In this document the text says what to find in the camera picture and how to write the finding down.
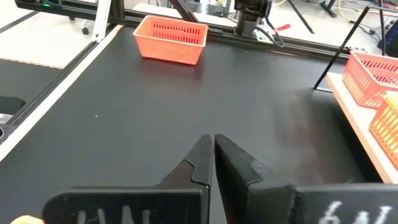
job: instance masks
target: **yellow basket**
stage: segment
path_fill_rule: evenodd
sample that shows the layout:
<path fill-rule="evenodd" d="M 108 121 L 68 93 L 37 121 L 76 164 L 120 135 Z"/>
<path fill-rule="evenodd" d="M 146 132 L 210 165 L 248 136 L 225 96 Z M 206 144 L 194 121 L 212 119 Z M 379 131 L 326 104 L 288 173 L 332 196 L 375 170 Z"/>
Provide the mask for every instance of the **yellow basket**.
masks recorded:
<path fill-rule="evenodd" d="M 369 130 L 398 170 L 398 92 L 387 92 Z"/>

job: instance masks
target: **white marking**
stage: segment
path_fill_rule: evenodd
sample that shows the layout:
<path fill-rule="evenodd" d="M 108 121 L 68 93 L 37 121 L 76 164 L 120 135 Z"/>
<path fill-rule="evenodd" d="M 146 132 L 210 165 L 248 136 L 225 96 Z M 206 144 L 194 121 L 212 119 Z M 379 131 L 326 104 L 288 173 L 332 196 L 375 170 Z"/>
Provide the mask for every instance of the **white marking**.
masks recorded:
<path fill-rule="evenodd" d="M 86 213 L 84 211 L 79 211 L 77 215 L 77 224 L 86 223 Z"/>
<path fill-rule="evenodd" d="M 334 212 L 339 208 L 343 203 L 339 201 L 332 202 L 328 210 L 325 212 L 325 215 L 319 219 L 319 224 L 340 224 L 340 219 L 334 215 Z"/>
<path fill-rule="evenodd" d="M 150 224 L 150 210 L 144 210 L 142 212 L 142 224 Z"/>
<path fill-rule="evenodd" d="M 22 122 L 21 125 L 0 145 L 0 161 L 19 143 L 19 141 L 33 128 L 54 103 L 68 90 L 84 70 L 113 40 L 123 26 L 116 26 L 106 38 L 54 89 L 49 96 Z"/>
<path fill-rule="evenodd" d="M 384 224 L 387 221 L 388 213 L 392 210 L 390 206 L 381 206 L 380 207 L 380 214 L 376 218 L 374 224 Z M 353 224 L 369 224 L 369 212 L 360 211 L 355 218 Z"/>
<path fill-rule="evenodd" d="M 105 218 L 105 213 L 104 210 L 102 210 L 102 208 L 97 210 L 97 214 L 98 214 L 98 222 L 99 224 L 106 224 L 106 218 Z"/>
<path fill-rule="evenodd" d="M 131 216 L 131 209 L 128 205 L 123 206 L 122 209 L 122 224 L 134 224 Z"/>
<path fill-rule="evenodd" d="M 388 213 L 392 210 L 391 206 L 381 206 L 380 214 L 374 224 L 384 224 L 387 221 Z"/>
<path fill-rule="evenodd" d="M 332 202 L 324 216 L 319 219 L 318 224 L 340 224 L 340 219 L 334 215 L 334 213 L 342 204 L 343 203 L 339 201 Z M 387 216 L 391 210 L 391 206 L 380 206 L 380 213 L 377 216 L 374 224 L 384 224 L 387 221 Z M 369 222 L 369 212 L 359 211 L 353 224 L 369 224 Z"/>
<path fill-rule="evenodd" d="M 358 212 L 353 224 L 368 224 L 369 223 L 369 212 L 360 211 Z"/>

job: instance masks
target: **wooden shelf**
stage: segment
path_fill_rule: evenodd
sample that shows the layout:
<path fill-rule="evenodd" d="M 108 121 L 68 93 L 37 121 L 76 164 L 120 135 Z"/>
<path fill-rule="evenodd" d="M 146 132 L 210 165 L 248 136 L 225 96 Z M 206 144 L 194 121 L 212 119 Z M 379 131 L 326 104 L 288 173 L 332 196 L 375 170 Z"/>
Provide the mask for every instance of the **wooden shelf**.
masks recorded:
<path fill-rule="evenodd" d="M 341 74 L 328 73 L 326 80 L 383 182 L 398 184 L 398 171 L 369 131 L 369 124 L 376 114 L 376 110 L 363 108 L 356 104 L 344 85 Z"/>

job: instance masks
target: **orange plastic basket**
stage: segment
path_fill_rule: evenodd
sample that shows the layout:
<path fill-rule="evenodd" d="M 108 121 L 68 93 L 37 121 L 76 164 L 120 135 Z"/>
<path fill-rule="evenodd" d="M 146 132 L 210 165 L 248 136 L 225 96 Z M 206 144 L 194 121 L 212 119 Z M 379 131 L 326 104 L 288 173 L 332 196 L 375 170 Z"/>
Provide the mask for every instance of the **orange plastic basket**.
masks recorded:
<path fill-rule="evenodd" d="M 369 130 L 398 170 L 398 93 L 385 95 Z"/>
<path fill-rule="evenodd" d="M 146 16 L 133 35 L 143 57 L 196 65 L 207 30 L 203 24 Z"/>
<path fill-rule="evenodd" d="M 359 106 L 377 109 L 386 91 L 398 91 L 398 59 L 351 52 L 343 82 Z"/>

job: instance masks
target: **black table surface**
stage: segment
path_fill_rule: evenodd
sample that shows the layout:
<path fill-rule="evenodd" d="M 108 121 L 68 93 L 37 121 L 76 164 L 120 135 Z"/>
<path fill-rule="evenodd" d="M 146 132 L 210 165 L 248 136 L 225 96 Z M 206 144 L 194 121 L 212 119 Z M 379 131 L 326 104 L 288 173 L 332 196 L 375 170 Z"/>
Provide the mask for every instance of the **black table surface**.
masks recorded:
<path fill-rule="evenodd" d="M 71 187 L 155 185 L 202 134 L 225 134 L 300 184 L 364 181 L 333 95 L 311 89 L 326 62 L 208 42 L 190 67 L 141 58 L 131 33 L 0 162 L 0 223 L 40 217 Z M 211 195 L 210 222 L 225 223 L 215 174 Z"/>
<path fill-rule="evenodd" d="M 0 96 L 13 96 L 30 102 L 61 72 L 57 68 L 0 60 Z"/>

